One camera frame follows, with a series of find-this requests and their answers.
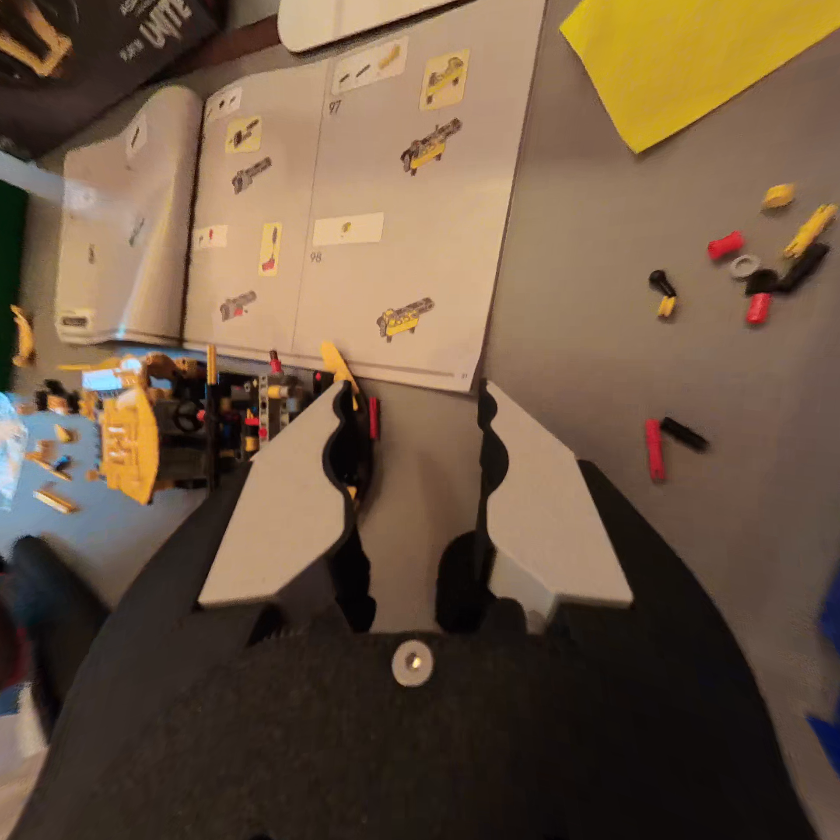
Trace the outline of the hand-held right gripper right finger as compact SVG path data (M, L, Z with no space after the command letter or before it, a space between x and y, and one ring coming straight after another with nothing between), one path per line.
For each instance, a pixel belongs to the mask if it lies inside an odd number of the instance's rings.
M503 475L489 490L493 552L488 587L526 613L565 603L628 608L634 595L572 449L493 382L485 441L501 446Z

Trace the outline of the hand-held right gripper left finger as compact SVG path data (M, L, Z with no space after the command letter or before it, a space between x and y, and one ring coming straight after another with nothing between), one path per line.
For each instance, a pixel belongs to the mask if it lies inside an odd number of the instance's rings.
M330 462L352 410L351 384L336 381L250 461L200 606L266 601L327 571L354 525L353 500Z

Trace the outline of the instruction booklet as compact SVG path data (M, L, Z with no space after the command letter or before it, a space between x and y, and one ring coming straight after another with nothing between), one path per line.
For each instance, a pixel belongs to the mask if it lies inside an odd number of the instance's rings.
M545 2L471 2L201 97L160 87L66 153L54 324L466 393Z

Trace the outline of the grey desk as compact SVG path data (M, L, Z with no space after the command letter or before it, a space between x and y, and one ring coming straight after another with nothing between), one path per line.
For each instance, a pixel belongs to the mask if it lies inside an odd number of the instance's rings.
M632 160L571 49L538 62L490 378L584 456L635 593L526 635L326 618L247 644L243 608L190 612L221 492L100 632L13 838L838 838L838 778L802 714L838 566L838 223L766 327L701 257L760 188L838 198L838 33ZM679 294L659 321L648 285ZM644 424L672 417L699 454Z

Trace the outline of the black pin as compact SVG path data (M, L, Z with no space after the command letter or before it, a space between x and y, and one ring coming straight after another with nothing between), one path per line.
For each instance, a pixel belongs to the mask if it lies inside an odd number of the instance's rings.
M704 454L708 451L710 442L692 428L677 422L670 416L665 416L659 422L659 429L663 434L673 438L694 452Z

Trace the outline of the yellow toy car model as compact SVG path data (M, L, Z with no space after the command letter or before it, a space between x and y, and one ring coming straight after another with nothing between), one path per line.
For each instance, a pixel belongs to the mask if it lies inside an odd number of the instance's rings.
M274 350L268 372L222 371L213 345L205 360L155 352L80 365L80 417L98 433L87 478L144 506L161 490L215 490L335 382L351 384L353 426L363 390L331 343L322 362L308 381L284 372Z

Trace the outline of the scattered yellow black pieces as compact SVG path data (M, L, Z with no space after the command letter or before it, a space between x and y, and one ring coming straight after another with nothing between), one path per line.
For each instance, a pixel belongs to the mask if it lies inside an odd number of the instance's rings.
M73 426L67 426L65 420L80 415L80 394L56 379L45 379L35 391L30 406L36 414L56 419L51 426L51 436L37 437L25 456L27 462L48 475L46 483L35 490L34 498L62 515L73 514L78 506L59 486L73 478L75 460L67 449L78 441L78 433Z

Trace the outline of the clear printed plastic bag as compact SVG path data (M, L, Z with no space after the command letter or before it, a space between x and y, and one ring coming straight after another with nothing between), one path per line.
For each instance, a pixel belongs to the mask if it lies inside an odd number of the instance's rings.
M15 404L1 393L1 511L10 511L25 462L28 430Z

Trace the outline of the yellow curved bar piece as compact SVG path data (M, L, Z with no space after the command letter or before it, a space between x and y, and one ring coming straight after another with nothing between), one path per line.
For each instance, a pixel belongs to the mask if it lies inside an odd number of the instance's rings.
M17 329L17 349L13 357L13 365L23 369L35 363L35 333L23 309L12 304L10 305L10 311Z

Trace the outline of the pile of small coloured pins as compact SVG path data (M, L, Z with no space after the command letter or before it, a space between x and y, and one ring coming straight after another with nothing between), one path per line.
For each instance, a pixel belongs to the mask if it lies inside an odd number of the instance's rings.
M795 185L773 185L764 194L760 210L772 216L787 210L796 198ZM773 301L778 296L793 295L823 267L832 251L824 235L838 220L838 203L819 205L782 248L779 268L766 266L760 257L745 250L747 241L742 231L713 239L707 245L709 260L725 266L730 278L742 287L748 301L744 316L751 329L762 327L768 320ZM679 294L664 269L652 271L648 285L660 300L656 311L659 321L671 320L676 313Z

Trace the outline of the blue plastic bin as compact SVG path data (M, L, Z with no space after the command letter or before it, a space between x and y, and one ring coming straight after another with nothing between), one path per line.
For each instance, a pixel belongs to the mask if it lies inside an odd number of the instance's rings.
M839 566L827 587L823 599L822 609L817 621L817 628L828 642L833 651L836 665L839 664ZM836 688L832 716L826 719L808 716L807 721L811 726L820 746L833 768L836 777L839 777L839 688Z

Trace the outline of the green plastic bin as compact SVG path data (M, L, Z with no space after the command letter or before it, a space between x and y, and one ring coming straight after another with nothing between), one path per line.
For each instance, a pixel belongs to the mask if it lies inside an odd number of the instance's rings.
M28 195L1 182L1 391L13 377L17 327L11 306L18 303L20 271L25 245Z

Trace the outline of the yellow paper sheet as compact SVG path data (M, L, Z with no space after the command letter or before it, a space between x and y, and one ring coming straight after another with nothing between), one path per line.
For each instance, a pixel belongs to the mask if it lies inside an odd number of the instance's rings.
M838 1L583 1L559 32L639 154L838 27Z

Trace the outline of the black toy set box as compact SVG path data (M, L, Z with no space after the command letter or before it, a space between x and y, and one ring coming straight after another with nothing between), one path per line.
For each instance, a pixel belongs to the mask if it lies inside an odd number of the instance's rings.
M228 2L2 1L1 147L39 158L224 25Z

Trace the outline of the white clipboard stand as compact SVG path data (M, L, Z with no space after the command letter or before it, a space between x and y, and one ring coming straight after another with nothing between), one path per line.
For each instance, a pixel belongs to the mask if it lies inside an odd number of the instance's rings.
M292 53L305 53L459 1L280 1L278 37Z

